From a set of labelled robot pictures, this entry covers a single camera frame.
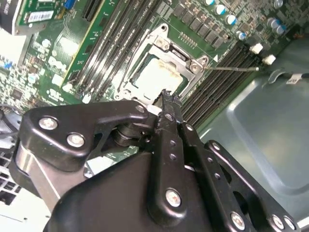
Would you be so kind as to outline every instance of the bolt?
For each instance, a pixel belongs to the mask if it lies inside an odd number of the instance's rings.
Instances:
[[[234,225],[240,229],[241,231],[243,231],[245,229],[245,223],[243,221],[243,219],[241,218],[241,216],[238,213],[232,212],[231,213],[231,218],[232,221],[234,223]]]
[[[292,223],[292,221],[288,218],[288,217],[284,217],[284,220],[286,222],[286,224],[288,224],[288,226],[292,229],[292,230],[296,230],[296,226]]]
[[[138,105],[135,107],[138,111],[140,111],[141,113],[145,113],[144,107],[142,107],[141,105]]]
[[[276,215],[273,215],[273,216],[272,216],[272,219],[273,219],[275,225],[276,225],[279,229],[281,229],[281,230],[284,229],[284,225],[283,225],[282,221],[280,220],[280,218],[278,218]]]
[[[171,189],[166,191],[165,197],[168,203],[173,207],[179,207],[182,202],[179,194]]]
[[[67,137],[67,142],[68,142],[68,144],[70,144],[73,147],[81,147],[82,145],[85,144],[84,138],[81,135],[76,134],[76,133],[70,134]]]
[[[39,120],[39,125],[41,128],[45,130],[54,130],[57,128],[58,123],[56,120],[50,118],[50,117],[44,117]]]
[[[220,151],[220,146],[217,143],[213,142],[212,145],[213,145],[214,149]]]
[[[197,71],[197,65],[196,65],[196,64],[193,64],[193,65],[192,65],[192,71],[194,71],[194,72]]]
[[[194,130],[193,127],[190,124],[187,124],[186,126],[187,126],[188,130],[190,130],[190,131]]]
[[[173,121],[173,116],[170,114],[165,114],[165,117],[169,120],[169,121]]]

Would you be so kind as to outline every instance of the barcode label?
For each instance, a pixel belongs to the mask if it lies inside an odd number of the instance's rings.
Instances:
[[[286,82],[287,85],[295,85],[299,80],[301,80],[302,74],[294,74],[292,77]]]
[[[53,17],[54,11],[32,12],[29,16],[28,23],[48,20]]]

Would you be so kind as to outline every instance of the white connector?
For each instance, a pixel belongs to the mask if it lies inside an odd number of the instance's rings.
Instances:
[[[256,45],[253,45],[250,47],[250,51],[253,52],[254,54],[259,54],[263,49],[263,45],[260,43],[257,43]]]
[[[262,59],[262,62],[267,65],[272,65],[275,60],[276,57],[274,55],[269,55],[268,57]]]

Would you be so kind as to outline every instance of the motherboard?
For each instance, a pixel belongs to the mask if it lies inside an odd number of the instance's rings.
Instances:
[[[0,2],[4,19],[11,1]],[[0,21],[1,103],[22,112],[131,99],[149,105],[167,89],[196,128],[301,36],[309,15],[307,0],[17,2],[15,29]]]

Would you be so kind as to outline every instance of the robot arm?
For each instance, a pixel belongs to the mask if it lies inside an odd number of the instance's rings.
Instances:
[[[219,143],[200,141],[176,96],[162,91],[155,107],[158,115],[136,101],[24,115],[10,171],[52,211],[45,232],[300,231]],[[84,177],[87,159],[131,145],[137,154]]]

